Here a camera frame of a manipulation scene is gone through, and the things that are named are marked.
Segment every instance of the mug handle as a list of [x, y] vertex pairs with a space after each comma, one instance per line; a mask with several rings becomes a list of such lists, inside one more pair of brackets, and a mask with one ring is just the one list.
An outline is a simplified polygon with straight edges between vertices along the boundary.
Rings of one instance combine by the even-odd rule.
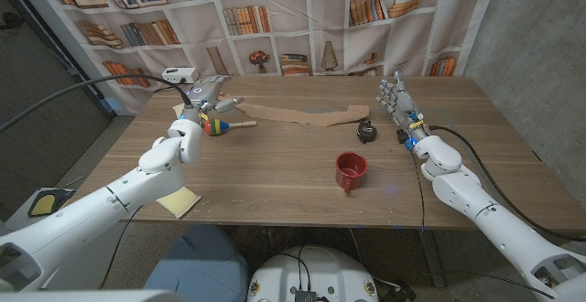
[[344, 177], [344, 192], [350, 192], [350, 184], [352, 183], [351, 178]]

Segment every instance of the black tape measure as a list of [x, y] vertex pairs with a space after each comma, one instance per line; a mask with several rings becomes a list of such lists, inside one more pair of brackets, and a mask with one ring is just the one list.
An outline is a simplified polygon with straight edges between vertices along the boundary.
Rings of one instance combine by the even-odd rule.
[[376, 128], [370, 124], [370, 120], [358, 125], [358, 138], [362, 143], [373, 142], [376, 137]]

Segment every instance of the yellow sticky note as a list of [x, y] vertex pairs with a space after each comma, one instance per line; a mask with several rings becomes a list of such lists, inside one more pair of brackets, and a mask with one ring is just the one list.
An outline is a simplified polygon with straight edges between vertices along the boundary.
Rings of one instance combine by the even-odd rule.
[[181, 216], [185, 215], [193, 205], [200, 201], [200, 199], [201, 196], [198, 196], [190, 189], [183, 187], [168, 196], [157, 199], [157, 202], [179, 219]]
[[37, 201], [35, 207], [30, 211], [30, 215], [50, 214], [55, 202], [55, 196], [46, 195]]

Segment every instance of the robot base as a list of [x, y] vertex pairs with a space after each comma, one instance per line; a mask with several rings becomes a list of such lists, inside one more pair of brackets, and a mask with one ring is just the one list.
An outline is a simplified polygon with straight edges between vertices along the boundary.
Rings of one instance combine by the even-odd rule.
[[[300, 247], [283, 253], [298, 257]], [[300, 259], [309, 269], [310, 292], [302, 301], [326, 297], [328, 301], [377, 302], [378, 295], [372, 276], [352, 257], [323, 246], [305, 246]], [[248, 302], [296, 301], [299, 292], [299, 267], [302, 291], [308, 290], [308, 276], [298, 260], [277, 254], [266, 261], [253, 275], [248, 289]]]

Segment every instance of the blue chair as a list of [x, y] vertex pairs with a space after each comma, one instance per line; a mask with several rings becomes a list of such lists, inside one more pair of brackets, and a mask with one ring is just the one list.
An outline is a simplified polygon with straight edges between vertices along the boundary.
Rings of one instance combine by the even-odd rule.
[[186, 301], [246, 300], [248, 264], [214, 225], [193, 225], [169, 248], [145, 284]]

